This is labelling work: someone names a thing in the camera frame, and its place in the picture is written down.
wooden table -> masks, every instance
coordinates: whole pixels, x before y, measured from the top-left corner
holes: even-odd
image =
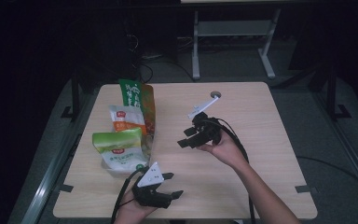
[[[161,171],[175,174],[159,192],[184,190],[168,209],[158,209],[150,218],[249,218],[248,194],[225,164],[207,152],[180,148],[183,130],[191,126],[187,114],[193,105],[210,100],[211,91],[221,99],[205,112],[227,121],[240,137],[251,165],[299,218],[317,215],[309,192],[297,193],[306,185],[304,176],[269,92],[261,82],[152,84],[157,109],[152,161]],[[93,107],[89,122],[64,181],[73,186],[61,191],[54,207],[56,217],[111,217],[123,178],[113,178],[102,167],[91,136],[112,130],[109,105],[122,105],[120,87],[106,85]]]

finger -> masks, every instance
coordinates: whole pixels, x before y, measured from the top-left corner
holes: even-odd
[[[197,147],[197,149],[202,150],[202,151],[212,152],[213,146],[204,144],[200,147]]]
[[[157,207],[147,206],[147,207],[144,207],[144,210],[145,210],[145,212],[149,215],[149,214],[151,214],[152,212],[156,211],[156,210],[157,210]]]
[[[224,130],[220,130],[220,136],[222,140],[229,138],[229,135]]]
[[[128,189],[127,192],[123,195],[123,198],[121,199],[122,203],[125,203],[129,200],[133,199],[133,193],[131,189]]]

food bag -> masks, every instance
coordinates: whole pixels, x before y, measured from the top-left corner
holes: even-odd
[[[139,107],[142,110],[146,128],[146,133],[144,133],[142,138],[142,150],[147,157],[150,157],[156,127],[156,106],[153,87],[127,79],[120,79],[118,83],[121,88],[123,105]]]
[[[135,106],[110,105],[109,111],[114,132],[139,127],[142,130],[142,134],[146,135],[145,120],[141,108]]]
[[[115,133],[94,133],[92,144],[103,157],[111,175],[127,175],[148,164],[141,148],[139,127]]]

black cable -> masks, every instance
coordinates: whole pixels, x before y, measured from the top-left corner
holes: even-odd
[[[223,119],[217,119],[217,120],[221,120],[223,122],[225,122],[225,124],[228,126],[228,128],[231,130],[232,133],[234,133],[235,137],[238,138],[237,134],[234,132],[234,129],[231,128],[231,126]]]
[[[143,66],[143,67],[145,67],[145,68],[147,68],[147,69],[150,70],[150,77],[149,77],[147,80],[144,80],[144,78],[142,77],[142,73],[140,73],[139,79],[141,80],[142,83],[147,83],[147,82],[149,82],[149,81],[152,79],[153,75],[154,75],[153,69],[152,69],[151,67],[147,66],[147,65],[144,64],[144,63],[140,63],[139,65],[141,65],[141,66]]]
[[[187,39],[189,39],[189,41],[186,41],[185,44],[182,44],[180,46],[178,46],[178,52],[184,50],[184,49],[188,49],[189,47],[192,47],[193,42],[193,38],[192,37],[188,37]]]
[[[336,166],[336,165],[334,165],[334,164],[331,164],[331,163],[329,163],[329,162],[327,162],[327,161],[322,161],[322,160],[314,159],[314,158],[311,158],[311,157],[304,157],[304,156],[296,156],[296,157],[297,157],[298,159],[304,159],[304,160],[310,160],[310,161],[317,161],[317,162],[320,162],[320,163],[322,163],[322,164],[325,164],[325,165],[328,165],[328,166],[330,166],[330,167],[333,167],[333,168],[335,168],[335,169],[337,169],[337,170],[343,172],[344,174],[346,174],[346,175],[352,177],[354,180],[356,180],[356,181],[358,182],[358,176],[357,176],[357,175],[354,175],[354,174],[351,173],[350,171],[345,170],[345,169],[343,169],[343,168],[340,168],[340,167],[338,167],[338,166]]]
[[[234,134],[231,130],[229,130],[226,126],[218,123],[218,122],[214,122],[211,121],[209,119],[203,119],[200,122],[207,122],[207,123],[212,123],[213,125],[218,126],[219,128],[221,128],[225,133],[228,134],[228,136],[230,136],[230,138],[234,141],[235,145],[240,149],[243,157],[246,159],[246,161],[249,163],[249,158],[248,158],[248,154],[246,153],[245,148],[243,147],[240,139],[238,138],[238,136],[236,134]]]
[[[192,81],[196,81],[196,80],[190,75],[190,73],[188,73],[187,70],[186,70],[182,65],[180,65],[180,64],[178,64],[178,63],[169,62],[169,61],[164,61],[164,62],[148,62],[148,63],[171,63],[171,64],[174,64],[174,65],[180,67],[183,71],[185,71],[185,73],[187,74],[187,76],[190,77],[190,79],[191,79]]]
[[[126,205],[127,203],[130,203],[130,202],[132,202],[133,200],[135,200],[135,198],[133,198],[133,199],[127,201],[126,203],[122,203],[119,207],[121,207],[121,206],[123,206],[123,205]]]

